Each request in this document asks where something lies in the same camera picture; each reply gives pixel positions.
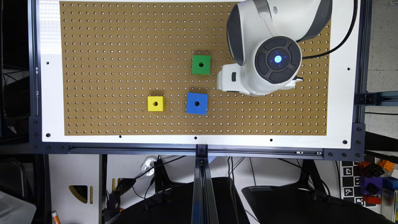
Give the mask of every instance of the white frame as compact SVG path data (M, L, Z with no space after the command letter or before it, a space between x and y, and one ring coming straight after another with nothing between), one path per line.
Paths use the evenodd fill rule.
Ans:
M349 149L353 122L354 87L359 35L359 12L347 42L330 55L328 122L326 136L250 135L118 135L66 136L63 110L62 43L59 0L39 0L39 60L42 85L43 142L209 144L231 146L312 147ZM331 15L331 47L346 35L353 14L353 1L334 0Z

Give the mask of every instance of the orange object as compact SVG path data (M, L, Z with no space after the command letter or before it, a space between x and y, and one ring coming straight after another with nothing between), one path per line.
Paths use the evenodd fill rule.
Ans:
M51 213L51 216L52 216L52 219L54 220L54 223L55 223L55 224L61 224L57 212Z
M383 167L383 169L386 169L388 171L392 171L394 169L394 166L396 165L395 163L387 160L379 161L377 162L377 164Z
M372 196L372 195L363 195L362 198L365 202L367 203L372 203L375 205L380 205L381 204L381 198L377 196Z
M368 161L363 161L363 162L359 162L358 166L359 166L360 169L363 169L363 168L367 167L370 164L372 164L372 163L368 162Z

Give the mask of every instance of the green cube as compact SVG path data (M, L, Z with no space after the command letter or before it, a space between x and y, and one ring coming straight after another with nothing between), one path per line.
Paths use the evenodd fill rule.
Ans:
M210 75L209 55L194 55L192 57L192 75Z

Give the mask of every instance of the circular sensor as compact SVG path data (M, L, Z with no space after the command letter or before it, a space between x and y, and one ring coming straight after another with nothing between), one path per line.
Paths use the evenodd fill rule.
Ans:
M284 49L275 49L269 55L267 64L274 70L280 70L289 63L289 53Z
M280 62L282 61L282 56L276 55L275 58L274 58L274 61L275 61L276 63L280 63Z

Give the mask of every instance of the yellow cube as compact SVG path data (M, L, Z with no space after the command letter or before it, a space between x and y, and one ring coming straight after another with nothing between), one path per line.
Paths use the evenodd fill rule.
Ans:
M148 111L165 111L164 96L148 96Z

